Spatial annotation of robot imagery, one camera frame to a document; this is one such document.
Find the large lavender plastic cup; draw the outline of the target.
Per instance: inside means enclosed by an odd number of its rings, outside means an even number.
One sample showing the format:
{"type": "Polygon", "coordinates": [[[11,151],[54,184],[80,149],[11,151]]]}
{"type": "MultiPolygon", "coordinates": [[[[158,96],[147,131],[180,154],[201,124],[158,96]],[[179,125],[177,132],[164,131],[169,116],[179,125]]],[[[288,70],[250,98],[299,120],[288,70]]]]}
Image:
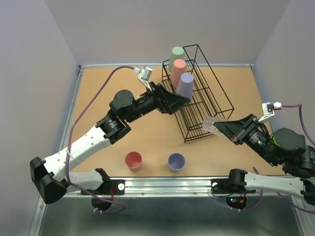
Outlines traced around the large lavender plastic cup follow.
{"type": "Polygon", "coordinates": [[[180,80],[176,88],[176,93],[183,97],[191,99],[193,95],[193,82],[194,77],[191,73],[183,73],[180,76],[180,80]]]}

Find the clear plastic cup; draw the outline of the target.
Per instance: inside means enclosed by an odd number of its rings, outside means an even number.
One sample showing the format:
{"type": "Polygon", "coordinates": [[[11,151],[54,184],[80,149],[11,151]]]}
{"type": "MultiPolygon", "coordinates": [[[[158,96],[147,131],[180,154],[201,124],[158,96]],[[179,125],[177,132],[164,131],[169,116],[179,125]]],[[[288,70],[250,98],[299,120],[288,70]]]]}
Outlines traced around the clear plastic cup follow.
{"type": "Polygon", "coordinates": [[[228,121],[228,119],[225,118],[217,118],[217,117],[206,117],[203,120],[202,128],[211,134],[217,135],[217,136],[224,136],[215,126],[215,122],[224,122],[228,121]]]}

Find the salmon pink plastic cup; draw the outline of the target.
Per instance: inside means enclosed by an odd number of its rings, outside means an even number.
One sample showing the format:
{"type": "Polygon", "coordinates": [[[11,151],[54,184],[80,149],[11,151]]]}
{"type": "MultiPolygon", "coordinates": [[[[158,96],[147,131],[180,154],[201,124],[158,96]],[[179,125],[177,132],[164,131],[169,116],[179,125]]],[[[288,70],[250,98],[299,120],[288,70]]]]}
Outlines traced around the salmon pink plastic cup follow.
{"type": "Polygon", "coordinates": [[[170,75],[170,80],[173,86],[177,87],[181,75],[185,72],[186,72],[186,61],[184,59],[174,60],[171,75],[170,75]]]}

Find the black wire dish rack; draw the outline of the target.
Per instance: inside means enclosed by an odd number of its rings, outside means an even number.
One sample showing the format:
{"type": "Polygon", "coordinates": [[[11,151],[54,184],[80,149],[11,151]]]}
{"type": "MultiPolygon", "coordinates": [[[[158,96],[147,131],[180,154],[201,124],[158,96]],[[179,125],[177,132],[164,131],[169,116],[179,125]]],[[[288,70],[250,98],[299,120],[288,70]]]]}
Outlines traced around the black wire dish rack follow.
{"type": "MultiPolygon", "coordinates": [[[[185,51],[186,72],[194,77],[190,103],[175,113],[186,143],[211,135],[202,128],[203,120],[206,117],[230,118],[234,106],[200,46],[193,44],[182,48],[185,51]]],[[[162,83],[169,91],[175,92],[170,80],[171,72],[168,70],[169,59],[162,62],[162,83]]]]}

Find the mint green plastic cup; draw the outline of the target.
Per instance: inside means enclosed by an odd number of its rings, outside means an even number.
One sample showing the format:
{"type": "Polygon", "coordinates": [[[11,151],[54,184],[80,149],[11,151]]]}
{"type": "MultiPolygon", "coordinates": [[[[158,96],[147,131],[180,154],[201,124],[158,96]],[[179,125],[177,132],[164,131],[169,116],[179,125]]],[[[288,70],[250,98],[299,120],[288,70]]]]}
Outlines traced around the mint green plastic cup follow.
{"type": "Polygon", "coordinates": [[[177,59],[184,59],[184,49],[182,47],[176,46],[171,50],[171,56],[169,59],[168,70],[172,72],[174,61],[177,59]]]}

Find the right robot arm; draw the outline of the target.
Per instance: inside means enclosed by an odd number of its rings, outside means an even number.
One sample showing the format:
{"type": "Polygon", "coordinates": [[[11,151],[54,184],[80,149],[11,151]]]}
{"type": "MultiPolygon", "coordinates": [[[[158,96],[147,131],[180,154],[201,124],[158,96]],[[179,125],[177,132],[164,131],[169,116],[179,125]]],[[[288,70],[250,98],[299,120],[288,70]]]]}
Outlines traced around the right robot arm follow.
{"type": "Polygon", "coordinates": [[[216,194],[276,192],[315,204],[315,149],[304,135],[288,128],[269,134],[253,114],[235,121],[216,121],[214,127],[235,145],[246,144],[271,166],[282,166],[285,176],[272,177],[232,169],[215,185],[216,194]]]}

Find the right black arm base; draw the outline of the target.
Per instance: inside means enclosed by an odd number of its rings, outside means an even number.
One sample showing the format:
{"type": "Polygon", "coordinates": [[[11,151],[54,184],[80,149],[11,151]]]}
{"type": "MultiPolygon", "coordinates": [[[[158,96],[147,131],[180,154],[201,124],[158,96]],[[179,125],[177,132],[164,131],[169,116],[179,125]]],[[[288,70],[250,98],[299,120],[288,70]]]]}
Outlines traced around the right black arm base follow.
{"type": "Polygon", "coordinates": [[[214,195],[231,195],[256,193],[256,190],[246,190],[246,183],[243,180],[232,180],[229,178],[215,178],[212,179],[211,193],[214,195]]]}

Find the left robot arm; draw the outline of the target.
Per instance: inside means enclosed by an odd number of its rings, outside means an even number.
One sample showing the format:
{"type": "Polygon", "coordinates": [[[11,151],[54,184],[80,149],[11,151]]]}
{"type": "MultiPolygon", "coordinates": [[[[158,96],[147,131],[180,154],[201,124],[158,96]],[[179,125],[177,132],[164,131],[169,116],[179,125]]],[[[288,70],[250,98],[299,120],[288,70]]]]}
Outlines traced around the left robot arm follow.
{"type": "Polygon", "coordinates": [[[171,115],[190,102],[187,97],[167,91],[162,84],[150,82],[149,86],[137,99],[129,90],[118,91],[106,116],[85,135],[51,156],[35,157],[30,161],[31,179],[46,204],[52,204],[70,192],[70,181],[99,194],[106,193],[110,182],[102,169],[81,176],[71,170],[122,139],[131,130],[129,123],[154,110],[171,115]]]}

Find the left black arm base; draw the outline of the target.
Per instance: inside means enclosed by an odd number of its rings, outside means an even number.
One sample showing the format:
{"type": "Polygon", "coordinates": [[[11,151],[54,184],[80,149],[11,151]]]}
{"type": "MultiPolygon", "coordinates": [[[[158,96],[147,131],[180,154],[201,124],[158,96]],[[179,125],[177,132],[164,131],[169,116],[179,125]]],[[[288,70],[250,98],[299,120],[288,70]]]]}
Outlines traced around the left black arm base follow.
{"type": "Polygon", "coordinates": [[[87,189],[87,191],[94,195],[124,195],[125,183],[126,181],[124,179],[110,179],[109,181],[103,182],[97,189],[87,189]]]}

